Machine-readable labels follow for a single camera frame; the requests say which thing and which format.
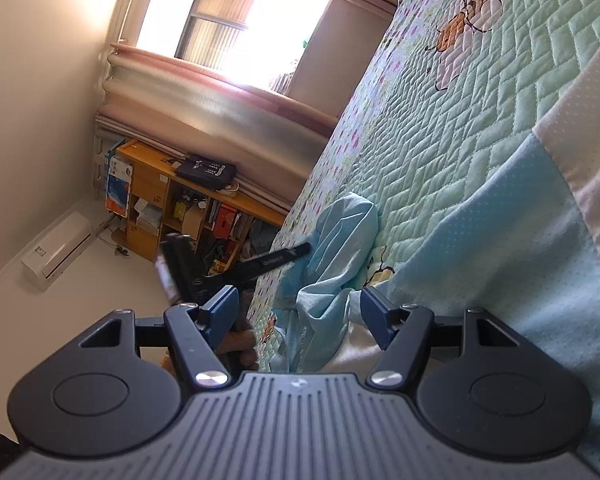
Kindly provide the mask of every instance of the circular pad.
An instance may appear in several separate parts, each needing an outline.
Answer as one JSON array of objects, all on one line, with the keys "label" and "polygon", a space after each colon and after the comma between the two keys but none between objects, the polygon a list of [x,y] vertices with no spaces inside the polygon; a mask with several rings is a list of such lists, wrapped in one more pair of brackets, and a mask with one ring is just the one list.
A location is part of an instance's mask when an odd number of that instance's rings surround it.
[{"label": "circular pad", "polygon": [[62,381],[54,390],[54,402],[61,410],[78,416],[103,415],[125,402],[129,388],[125,381],[109,374],[79,374]]},{"label": "circular pad", "polygon": [[471,387],[474,402],[494,415],[519,416],[534,412],[544,403],[540,384],[517,374],[491,374]]}]

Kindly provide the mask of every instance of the white wall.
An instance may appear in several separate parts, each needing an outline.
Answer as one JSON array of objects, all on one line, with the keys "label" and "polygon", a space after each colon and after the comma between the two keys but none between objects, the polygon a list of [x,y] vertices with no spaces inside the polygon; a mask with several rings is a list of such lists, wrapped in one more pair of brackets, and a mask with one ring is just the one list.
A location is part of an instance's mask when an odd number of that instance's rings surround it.
[{"label": "white wall", "polygon": [[[94,226],[108,216],[102,200],[90,197],[75,209]],[[0,433],[14,438],[6,412],[14,384],[62,345],[117,308],[150,317],[169,306],[152,263],[114,250],[94,240],[45,292],[29,282],[20,261],[0,272]],[[164,349],[142,351],[156,364],[163,356]]]},{"label": "white wall", "polygon": [[90,182],[116,0],[0,0],[0,268]]},{"label": "white wall", "polygon": [[338,117],[390,22],[346,0],[331,0],[286,95]]}]

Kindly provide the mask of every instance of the red box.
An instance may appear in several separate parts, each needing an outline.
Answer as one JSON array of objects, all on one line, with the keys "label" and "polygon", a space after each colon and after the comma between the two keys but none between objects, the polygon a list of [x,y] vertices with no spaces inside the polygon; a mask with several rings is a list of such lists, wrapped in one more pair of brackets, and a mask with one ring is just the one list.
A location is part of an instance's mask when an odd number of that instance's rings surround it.
[{"label": "red box", "polygon": [[225,240],[231,233],[231,227],[234,225],[235,215],[238,210],[227,204],[221,204],[216,215],[216,224],[214,225],[214,236],[224,238]]}]

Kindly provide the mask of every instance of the bedroom wall corner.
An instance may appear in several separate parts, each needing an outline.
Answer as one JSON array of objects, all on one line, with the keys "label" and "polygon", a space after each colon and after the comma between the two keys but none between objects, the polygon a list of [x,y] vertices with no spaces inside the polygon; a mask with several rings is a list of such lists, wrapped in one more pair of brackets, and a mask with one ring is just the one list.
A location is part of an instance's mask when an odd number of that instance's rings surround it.
[{"label": "bedroom wall corner", "polygon": [[0,0],[0,269],[90,186],[116,0]]}]

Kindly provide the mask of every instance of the sunlight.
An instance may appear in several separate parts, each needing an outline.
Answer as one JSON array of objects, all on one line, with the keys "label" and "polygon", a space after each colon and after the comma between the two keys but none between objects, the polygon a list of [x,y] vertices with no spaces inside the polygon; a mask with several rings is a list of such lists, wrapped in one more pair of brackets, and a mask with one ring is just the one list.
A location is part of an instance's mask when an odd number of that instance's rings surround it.
[{"label": "sunlight", "polygon": [[173,56],[193,0],[151,0],[136,47]]},{"label": "sunlight", "polygon": [[261,88],[293,70],[329,0],[255,0],[223,72]]}]

